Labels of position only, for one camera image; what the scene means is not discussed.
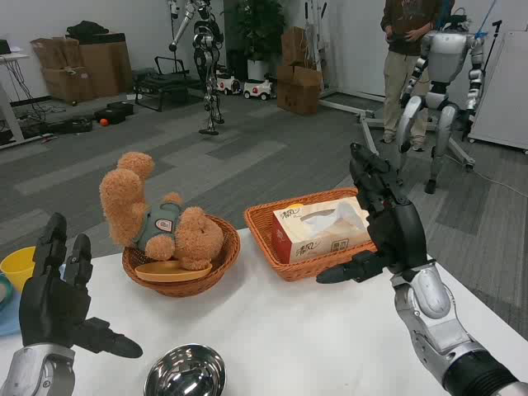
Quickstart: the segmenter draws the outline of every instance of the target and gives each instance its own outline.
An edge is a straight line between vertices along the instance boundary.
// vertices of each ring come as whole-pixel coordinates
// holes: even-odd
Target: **ride-on toy car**
[[[264,81],[247,80],[244,83],[244,97],[251,99],[251,97],[260,97],[263,101],[274,97],[273,82],[269,78]]]
[[[217,89],[224,95],[238,95],[242,92],[242,84],[230,73],[216,74]]]

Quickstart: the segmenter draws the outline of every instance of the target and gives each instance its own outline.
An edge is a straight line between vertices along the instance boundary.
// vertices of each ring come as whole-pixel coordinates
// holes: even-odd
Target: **brown jacket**
[[[391,25],[394,34],[402,35],[408,31],[431,23],[431,28],[437,23],[442,12],[444,0],[385,0],[385,9],[381,28]],[[391,43],[389,50],[404,55],[416,56],[420,54],[421,40],[414,43],[397,41]]]

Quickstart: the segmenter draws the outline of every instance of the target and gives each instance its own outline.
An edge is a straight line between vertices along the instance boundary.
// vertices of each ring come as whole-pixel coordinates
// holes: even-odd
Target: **khaki pants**
[[[384,102],[384,129],[385,135],[394,138],[398,122],[402,116],[403,109],[399,103],[402,90],[408,85],[411,74],[418,57],[410,55],[397,54],[389,51],[385,60],[385,102]],[[429,91],[429,73],[427,69],[423,72],[422,78],[414,87],[413,95],[424,97]],[[416,123],[414,124],[411,135],[412,143],[422,145],[426,140],[427,128],[427,109],[418,113]]]

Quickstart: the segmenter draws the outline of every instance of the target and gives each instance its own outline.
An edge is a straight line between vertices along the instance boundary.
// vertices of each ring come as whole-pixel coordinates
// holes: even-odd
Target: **wicker basket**
[[[186,282],[156,283],[141,280],[135,275],[135,268],[149,262],[154,262],[144,255],[143,252],[133,248],[126,248],[123,253],[123,268],[126,274],[138,285],[148,287],[161,295],[169,297],[188,297],[198,295],[216,285],[224,273],[234,264],[240,253],[240,237],[237,230],[227,221],[213,216],[207,216],[213,220],[224,231],[224,245],[219,256],[213,260],[213,269],[203,278],[188,280]]]
[[[291,200],[281,200],[271,204],[253,206],[244,213],[246,223],[257,240],[258,245],[264,252],[271,267],[286,281],[298,281],[303,278],[316,276],[324,270],[349,262],[357,253],[364,250],[376,251],[376,247],[372,242],[364,243],[340,252],[333,252],[325,254],[324,256],[306,260],[304,262],[296,262],[294,264],[285,264],[280,262],[279,257],[273,246],[271,245],[271,224],[273,220],[273,212],[275,210],[285,209],[293,204],[316,204],[318,202],[325,202],[328,200],[339,200],[349,196],[356,196],[356,188],[341,188],[332,191],[319,192],[309,196],[301,196]]]

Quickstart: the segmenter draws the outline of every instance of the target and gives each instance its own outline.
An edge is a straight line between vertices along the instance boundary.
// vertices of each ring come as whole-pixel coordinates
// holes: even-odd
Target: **stainless steel bowl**
[[[144,396],[220,396],[225,364],[208,346],[189,344],[167,352],[148,373]]]

